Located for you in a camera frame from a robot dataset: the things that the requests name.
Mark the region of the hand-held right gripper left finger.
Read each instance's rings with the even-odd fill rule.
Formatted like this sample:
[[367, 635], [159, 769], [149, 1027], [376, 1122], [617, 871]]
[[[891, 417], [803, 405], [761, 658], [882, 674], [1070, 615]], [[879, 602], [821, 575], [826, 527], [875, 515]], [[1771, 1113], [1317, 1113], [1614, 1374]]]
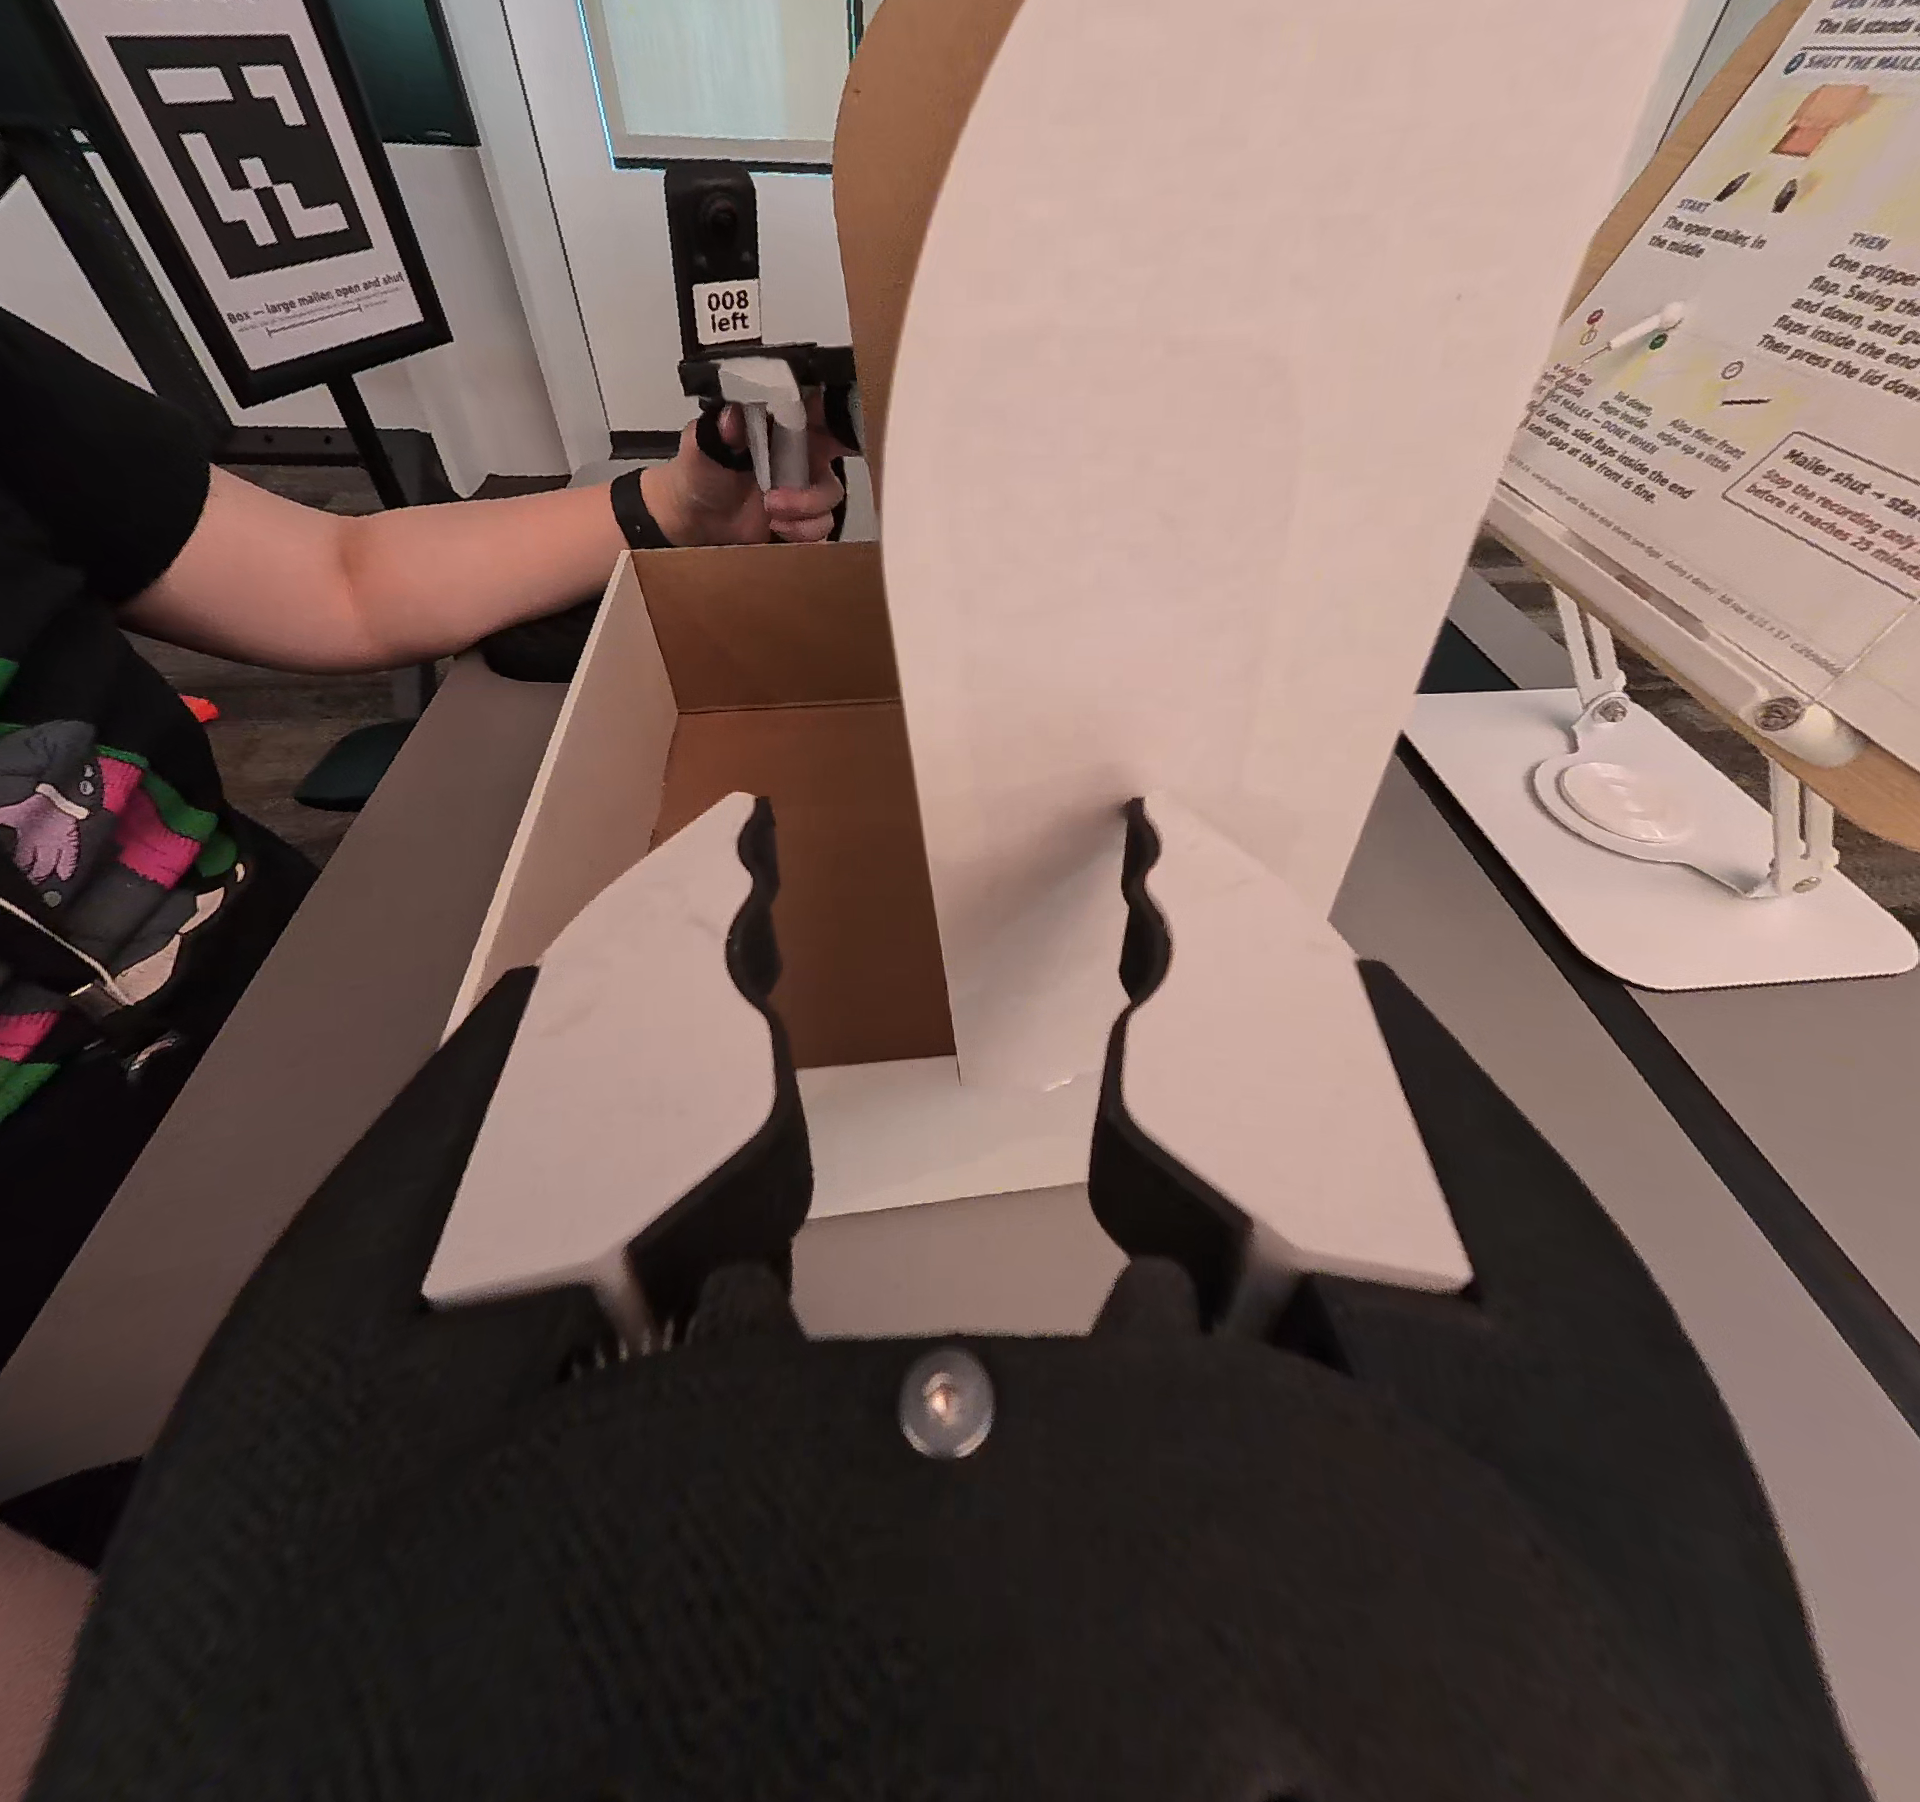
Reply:
[[476, 1082], [432, 1309], [572, 1289], [645, 1353], [754, 1289], [793, 1326], [815, 1176], [777, 894], [772, 806], [731, 793], [454, 1015]]

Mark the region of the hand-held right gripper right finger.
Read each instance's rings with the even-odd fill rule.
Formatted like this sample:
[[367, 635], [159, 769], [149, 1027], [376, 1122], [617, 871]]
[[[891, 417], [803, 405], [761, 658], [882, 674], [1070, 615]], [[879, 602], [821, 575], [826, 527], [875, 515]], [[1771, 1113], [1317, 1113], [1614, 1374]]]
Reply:
[[1124, 809], [1124, 1007], [1089, 1204], [1190, 1281], [1204, 1332], [1264, 1335], [1309, 1277], [1456, 1295], [1472, 1266], [1354, 954], [1171, 798]]

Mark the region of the white cardboard mailer box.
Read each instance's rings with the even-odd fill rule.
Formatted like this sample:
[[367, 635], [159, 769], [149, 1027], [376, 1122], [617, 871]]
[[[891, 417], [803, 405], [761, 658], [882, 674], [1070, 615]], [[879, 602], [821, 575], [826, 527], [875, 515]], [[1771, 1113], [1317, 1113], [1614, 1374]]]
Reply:
[[[933, 197], [879, 443], [918, 821], [785, 998], [951, 1063], [902, 1138], [1076, 1111], [1124, 1007], [1124, 809], [1171, 798], [1330, 923], [1576, 258], [1687, 0], [1020, 0]], [[669, 843], [666, 633], [810, 638], [854, 544], [614, 567], [456, 1010]], [[731, 793], [699, 789], [694, 802]]]

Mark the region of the person's left hand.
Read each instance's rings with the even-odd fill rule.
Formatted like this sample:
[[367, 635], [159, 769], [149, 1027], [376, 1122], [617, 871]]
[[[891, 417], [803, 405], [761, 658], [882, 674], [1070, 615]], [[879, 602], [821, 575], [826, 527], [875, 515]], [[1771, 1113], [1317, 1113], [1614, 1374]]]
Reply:
[[761, 491], [752, 469], [731, 470], [697, 446], [697, 427], [687, 424], [676, 453], [648, 466], [640, 491], [648, 514], [674, 547], [726, 547], [832, 538], [837, 514], [848, 498], [838, 464], [844, 449], [824, 422], [819, 398], [808, 408], [810, 481], [797, 488]]

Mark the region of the dark wall screen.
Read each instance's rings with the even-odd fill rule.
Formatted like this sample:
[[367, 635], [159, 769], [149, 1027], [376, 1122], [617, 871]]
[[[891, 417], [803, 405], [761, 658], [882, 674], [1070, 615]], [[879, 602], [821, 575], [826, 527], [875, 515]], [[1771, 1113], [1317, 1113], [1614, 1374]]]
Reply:
[[328, 0], [385, 143], [476, 148], [437, 0]]

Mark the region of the person's left forearm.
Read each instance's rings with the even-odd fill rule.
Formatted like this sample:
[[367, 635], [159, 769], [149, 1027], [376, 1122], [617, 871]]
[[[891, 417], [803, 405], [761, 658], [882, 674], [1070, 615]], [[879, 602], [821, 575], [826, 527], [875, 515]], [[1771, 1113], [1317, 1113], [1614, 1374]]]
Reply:
[[213, 470], [171, 565], [118, 618], [219, 661], [370, 676], [596, 597], [623, 552], [602, 488], [335, 515]]

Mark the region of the person's black patterned clothing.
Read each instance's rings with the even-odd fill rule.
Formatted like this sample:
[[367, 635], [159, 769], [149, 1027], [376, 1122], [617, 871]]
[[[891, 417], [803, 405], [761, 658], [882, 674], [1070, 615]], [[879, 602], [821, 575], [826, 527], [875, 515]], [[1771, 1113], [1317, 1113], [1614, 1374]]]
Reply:
[[5, 1358], [315, 879], [118, 621], [209, 487], [186, 417], [2, 317]]

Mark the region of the person's bare leg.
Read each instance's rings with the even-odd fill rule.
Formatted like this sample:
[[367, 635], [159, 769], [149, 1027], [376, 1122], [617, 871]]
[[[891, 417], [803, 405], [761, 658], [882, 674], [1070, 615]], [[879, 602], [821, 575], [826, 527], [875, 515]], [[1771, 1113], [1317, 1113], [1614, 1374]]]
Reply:
[[82, 1565], [2, 1528], [2, 1800], [26, 1790], [90, 1598]]

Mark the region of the printed instruction sheet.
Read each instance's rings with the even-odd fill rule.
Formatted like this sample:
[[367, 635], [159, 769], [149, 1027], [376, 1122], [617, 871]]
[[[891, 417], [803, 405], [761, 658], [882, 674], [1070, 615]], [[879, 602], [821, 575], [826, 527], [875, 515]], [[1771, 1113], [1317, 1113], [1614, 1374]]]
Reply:
[[1487, 529], [1821, 766], [1915, 767], [1918, 0], [1806, 0], [1595, 240]]

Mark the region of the wooden document stand white base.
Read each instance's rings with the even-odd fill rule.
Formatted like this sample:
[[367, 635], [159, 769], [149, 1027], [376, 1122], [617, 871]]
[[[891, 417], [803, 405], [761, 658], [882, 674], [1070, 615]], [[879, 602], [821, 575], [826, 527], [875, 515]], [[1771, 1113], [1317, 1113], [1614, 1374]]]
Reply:
[[1915, 848], [1915, 767], [1791, 753], [1521, 560], [1572, 684], [1434, 697], [1405, 736], [1572, 951], [1656, 991], [1911, 972], [1907, 931], [1841, 878], [1834, 830], [1842, 810]]

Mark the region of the black framed marker sign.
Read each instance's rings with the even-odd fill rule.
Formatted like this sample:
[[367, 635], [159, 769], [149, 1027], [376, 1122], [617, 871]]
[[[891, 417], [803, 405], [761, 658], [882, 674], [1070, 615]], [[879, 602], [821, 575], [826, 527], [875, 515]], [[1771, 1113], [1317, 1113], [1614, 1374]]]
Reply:
[[21, 2], [85, 135], [30, 183], [100, 159], [232, 401], [323, 388], [403, 506], [357, 378], [451, 330], [328, 0]]

